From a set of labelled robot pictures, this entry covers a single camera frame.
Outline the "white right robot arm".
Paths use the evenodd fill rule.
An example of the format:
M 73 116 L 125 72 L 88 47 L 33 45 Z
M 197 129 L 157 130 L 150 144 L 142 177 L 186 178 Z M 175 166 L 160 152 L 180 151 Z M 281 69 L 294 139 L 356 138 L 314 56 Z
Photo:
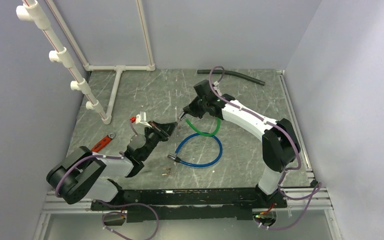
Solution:
M 283 118 L 276 120 L 251 110 L 229 94 L 220 94 L 219 82 L 202 80 L 194 85 L 196 97 L 182 109 L 183 120 L 189 115 L 202 118 L 209 114 L 231 122 L 262 143 L 262 159 L 265 168 L 255 194 L 256 203 L 267 208 L 275 201 L 275 194 L 285 178 L 287 166 L 296 160 L 301 151 L 292 123 Z

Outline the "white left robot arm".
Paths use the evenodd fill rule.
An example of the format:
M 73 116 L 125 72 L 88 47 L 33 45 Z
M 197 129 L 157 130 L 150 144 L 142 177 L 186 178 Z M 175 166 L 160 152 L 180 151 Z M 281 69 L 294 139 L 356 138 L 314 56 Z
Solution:
M 46 181 L 55 196 L 69 205 L 80 200 L 97 199 L 111 210 L 124 203 L 123 188 L 116 178 L 132 178 L 143 168 L 144 161 L 160 142 L 166 142 L 174 133 L 178 122 L 148 122 L 143 134 L 131 137 L 125 151 L 118 155 L 104 155 L 80 146 L 52 168 Z

